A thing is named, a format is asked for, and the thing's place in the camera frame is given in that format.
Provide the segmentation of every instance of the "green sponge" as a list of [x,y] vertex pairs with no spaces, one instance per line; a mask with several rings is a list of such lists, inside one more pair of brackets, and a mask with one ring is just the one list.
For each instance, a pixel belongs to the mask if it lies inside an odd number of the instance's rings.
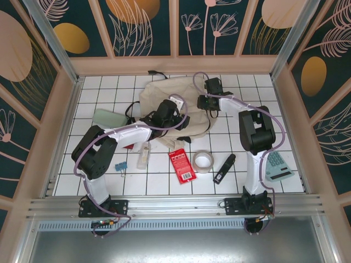
[[127,117],[116,112],[110,112],[98,108],[94,113],[93,122],[104,126],[104,128],[112,129],[125,126],[127,124]]

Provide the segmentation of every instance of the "white tile floor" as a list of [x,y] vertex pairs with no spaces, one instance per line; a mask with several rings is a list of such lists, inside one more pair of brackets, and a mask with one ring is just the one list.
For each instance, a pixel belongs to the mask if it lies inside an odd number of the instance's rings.
[[[210,75],[222,79],[224,91],[231,91],[238,98],[254,106],[265,105],[270,112],[282,122],[274,88],[269,75]],[[70,154],[93,125],[94,111],[103,108],[124,114],[133,101],[139,100],[139,94],[150,81],[163,79],[163,76],[107,76],[86,77],[80,100],[73,120],[65,154],[56,180],[53,195],[83,196],[86,194],[80,178],[72,174],[74,162]],[[140,116],[140,108],[134,107],[133,116]],[[276,144],[281,140],[281,131],[274,125]],[[198,150],[211,151],[214,156],[214,167],[208,174],[197,174],[198,179],[181,185],[168,157],[168,148],[158,141],[151,141],[151,156],[148,168],[136,168],[138,153],[118,149],[106,173],[106,184],[112,195],[202,195],[242,193],[247,171],[247,158],[239,138],[239,123],[232,116],[220,112],[216,124],[202,138],[186,143],[185,150],[189,156]],[[220,185],[212,182],[215,173],[231,153],[236,154],[235,165],[230,169]],[[304,192],[302,181],[297,171],[289,140],[279,149],[295,175],[282,182],[268,183],[279,193]],[[127,176],[121,177],[114,165],[126,161]]]

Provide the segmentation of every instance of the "white label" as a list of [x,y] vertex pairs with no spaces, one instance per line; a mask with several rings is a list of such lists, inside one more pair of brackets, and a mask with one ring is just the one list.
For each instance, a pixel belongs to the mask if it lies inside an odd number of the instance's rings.
[[142,161],[143,163],[145,163],[145,162],[148,161],[148,153],[149,153],[149,150],[144,150],[144,151],[143,151],[143,155],[142,155],[142,157],[141,157],[141,161]]
[[182,178],[183,178],[183,180],[190,179],[191,178],[191,173],[182,174]]

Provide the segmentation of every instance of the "red card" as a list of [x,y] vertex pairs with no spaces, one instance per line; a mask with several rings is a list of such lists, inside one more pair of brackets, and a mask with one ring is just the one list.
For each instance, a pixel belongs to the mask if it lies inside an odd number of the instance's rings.
[[193,181],[197,178],[184,149],[170,152],[169,157],[181,184]]

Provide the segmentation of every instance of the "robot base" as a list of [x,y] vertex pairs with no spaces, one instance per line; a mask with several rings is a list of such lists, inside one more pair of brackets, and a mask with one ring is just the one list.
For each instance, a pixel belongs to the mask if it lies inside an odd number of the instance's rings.
[[263,228],[263,221],[256,222],[256,218],[245,218],[245,225],[244,228],[249,233],[258,233]]
[[[128,212],[128,200],[109,200],[101,204],[103,208],[113,213],[127,215]],[[80,218],[113,218],[114,216],[109,215],[99,208],[97,208],[93,202],[88,199],[81,201],[79,208],[78,217]]]
[[273,212],[272,200],[267,197],[267,191],[250,195],[245,187],[241,198],[225,198],[224,206],[226,215],[264,215],[264,208]]

